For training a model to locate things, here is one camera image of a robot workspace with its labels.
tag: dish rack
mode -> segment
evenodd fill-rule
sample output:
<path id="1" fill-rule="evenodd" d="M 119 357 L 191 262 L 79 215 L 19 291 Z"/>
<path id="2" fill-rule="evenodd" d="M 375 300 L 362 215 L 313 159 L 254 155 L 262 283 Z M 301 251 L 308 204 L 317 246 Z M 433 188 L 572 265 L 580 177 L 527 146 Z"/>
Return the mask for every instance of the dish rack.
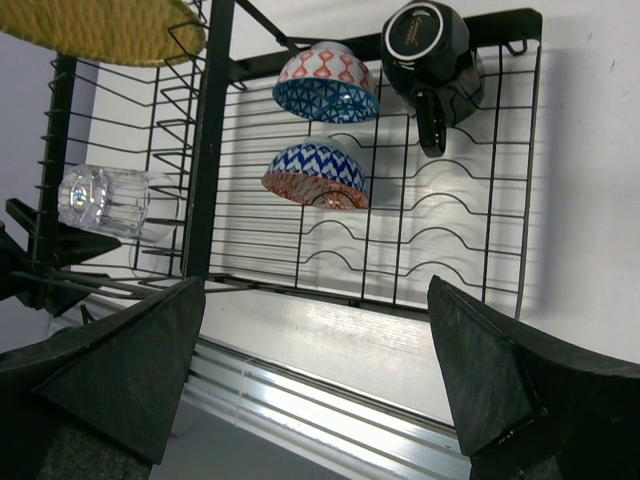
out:
<path id="1" fill-rule="evenodd" d="M 520 315 L 540 77 L 539 13 L 522 9 L 465 19 L 486 70 L 485 99 L 478 112 L 450 129 L 445 156 L 428 159 L 415 120 L 381 73 L 379 33 L 289 37 L 246 0 L 190 6 L 208 40 L 200 55 L 185 51 L 182 65 L 135 74 L 91 66 L 99 69 L 93 81 L 76 72 L 78 62 L 85 62 L 58 56 L 35 234 L 40 265 L 53 261 L 46 245 L 57 234 L 57 187 L 65 165 L 73 164 L 66 158 L 68 142 L 87 144 L 88 163 L 117 157 L 123 167 L 174 176 L 186 208 L 178 220 L 151 219 L 177 226 L 165 243 L 123 242 L 109 258 L 71 273 L 51 271 L 48 281 L 135 300 L 177 279 L 199 276 L 209 281 L 209 293 L 260 289 L 421 318 L 429 280 L 438 274 L 505 313 Z M 231 60 L 236 6 L 262 25 L 281 51 Z M 322 124 L 286 113 L 273 101 L 271 88 L 282 66 L 321 40 L 344 43 L 369 66 L 381 104 L 377 118 Z M 105 118 L 94 111 L 89 141 L 69 138 L 77 81 L 94 83 L 97 97 L 144 111 L 144 119 L 132 120 L 133 113 Z M 304 207 L 262 187 L 272 158 L 310 135 L 339 140 L 361 164 L 368 209 Z M 130 137 L 144 137 L 146 144 L 130 146 Z M 108 272 L 111 279 L 82 273 L 94 271 Z"/>

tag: clear glass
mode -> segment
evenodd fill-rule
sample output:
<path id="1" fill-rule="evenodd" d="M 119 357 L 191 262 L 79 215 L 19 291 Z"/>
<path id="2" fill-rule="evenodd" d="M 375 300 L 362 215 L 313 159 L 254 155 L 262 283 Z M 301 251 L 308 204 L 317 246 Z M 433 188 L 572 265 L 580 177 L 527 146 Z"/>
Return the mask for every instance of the clear glass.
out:
<path id="1" fill-rule="evenodd" d="M 72 227 L 118 238 L 160 242 L 180 214 L 181 199 L 171 177 L 79 165 L 58 189 L 58 212 Z"/>

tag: bowl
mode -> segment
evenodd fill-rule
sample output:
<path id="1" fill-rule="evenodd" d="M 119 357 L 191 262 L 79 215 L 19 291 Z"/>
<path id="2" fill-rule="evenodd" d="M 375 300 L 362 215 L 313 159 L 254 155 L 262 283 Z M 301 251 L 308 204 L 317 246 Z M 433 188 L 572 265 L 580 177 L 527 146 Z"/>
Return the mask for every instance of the bowl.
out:
<path id="1" fill-rule="evenodd" d="M 285 148 L 269 164 L 262 185 L 301 205 L 334 210 L 369 205 L 362 168 L 339 142 L 324 137 Z"/>
<path id="2" fill-rule="evenodd" d="M 326 123 L 364 122 L 380 111 L 369 69 L 337 42 L 317 43 L 291 58 L 273 99 L 299 117 Z"/>

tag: woven mat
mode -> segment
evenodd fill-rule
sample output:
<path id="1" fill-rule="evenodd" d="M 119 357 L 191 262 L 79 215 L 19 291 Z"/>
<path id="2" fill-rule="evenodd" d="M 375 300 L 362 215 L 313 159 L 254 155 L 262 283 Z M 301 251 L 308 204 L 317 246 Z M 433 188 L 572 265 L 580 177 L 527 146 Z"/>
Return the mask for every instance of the woven mat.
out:
<path id="1" fill-rule="evenodd" d="M 181 0 L 0 0 L 0 30 L 74 57 L 139 67 L 188 60 L 204 28 Z"/>

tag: blue patterned bowl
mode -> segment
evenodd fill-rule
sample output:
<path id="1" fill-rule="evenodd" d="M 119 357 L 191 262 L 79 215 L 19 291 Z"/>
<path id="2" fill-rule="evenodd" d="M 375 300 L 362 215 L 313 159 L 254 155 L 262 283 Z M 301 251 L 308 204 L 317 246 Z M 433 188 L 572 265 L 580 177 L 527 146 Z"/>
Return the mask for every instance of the blue patterned bowl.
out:
<path id="1" fill-rule="evenodd" d="M 309 137 L 280 152 L 262 185 L 302 205 L 339 210 L 369 205 L 362 168 L 339 142 L 324 137 Z"/>
<path id="2" fill-rule="evenodd" d="M 369 69 L 336 42 L 318 43 L 289 60 L 273 98 L 288 112 L 326 123 L 363 122 L 380 111 Z"/>

